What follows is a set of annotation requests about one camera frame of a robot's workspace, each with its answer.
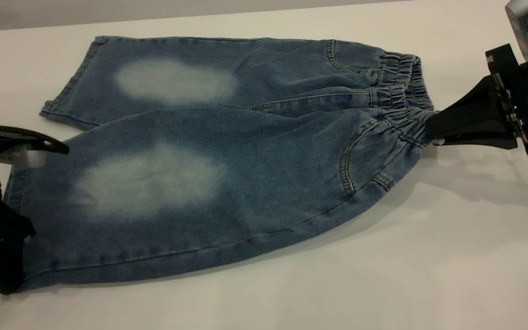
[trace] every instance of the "white surface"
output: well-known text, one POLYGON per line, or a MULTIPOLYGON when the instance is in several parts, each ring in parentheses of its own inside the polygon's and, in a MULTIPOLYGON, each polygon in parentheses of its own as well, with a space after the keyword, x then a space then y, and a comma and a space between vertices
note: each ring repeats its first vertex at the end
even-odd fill
MULTIPOLYGON (((364 42, 421 56, 443 109, 488 73, 486 50, 518 49, 504 4, 416 0, 0 31, 0 125, 77 134, 38 111, 96 35, 364 42)), ((522 148, 428 148, 384 200, 327 234, 167 280, 0 296, 6 329, 528 329, 528 158, 522 148)))
POLYGON ((0 0, 0 30, 404 0, 0 0))

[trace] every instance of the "elastic waistband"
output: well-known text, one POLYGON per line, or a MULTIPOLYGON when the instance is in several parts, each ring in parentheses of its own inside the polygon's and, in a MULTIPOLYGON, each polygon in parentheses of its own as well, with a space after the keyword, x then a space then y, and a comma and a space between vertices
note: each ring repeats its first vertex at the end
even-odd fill
POLYGON ((425 121, 435 112, 419 57, 385 52, 371 103, 405 140, 420 146, 432 142, 425 136, 425 121))

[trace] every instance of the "denim shorts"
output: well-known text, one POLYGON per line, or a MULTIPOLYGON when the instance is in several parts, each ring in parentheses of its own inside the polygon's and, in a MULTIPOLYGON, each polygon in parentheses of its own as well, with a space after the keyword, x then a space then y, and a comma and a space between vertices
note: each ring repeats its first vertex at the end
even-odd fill
POLYGON ((367 210, 417 163, 419 58, 339 40, 101 36, 40 115, 84 130, 14 167, 21 291, 248 259, 367 210))

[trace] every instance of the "faded patch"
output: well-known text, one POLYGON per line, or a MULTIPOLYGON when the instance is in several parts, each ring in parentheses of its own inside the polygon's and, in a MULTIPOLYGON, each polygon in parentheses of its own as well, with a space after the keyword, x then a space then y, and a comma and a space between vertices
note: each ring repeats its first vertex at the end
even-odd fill
POLYGON ((225 174, 208 157, 162 144, 89 167, 76 182, 73 201, 101 216, 147 217, 163 208, 207 203, 225 174))
POLYGON ((118 71, 115 80, 131 98, 150 99, 167 105, 225 100, 237 85, 230 73, 189 66, 171 59, 143 59, 128 63, 118 71))

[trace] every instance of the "wall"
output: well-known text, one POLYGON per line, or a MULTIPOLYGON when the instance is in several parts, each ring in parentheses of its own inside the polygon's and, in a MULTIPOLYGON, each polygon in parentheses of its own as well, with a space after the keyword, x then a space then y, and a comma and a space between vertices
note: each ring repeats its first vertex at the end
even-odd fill
POLYGON ((0 30, 390 1, 395 0, 0 0, 0 30))

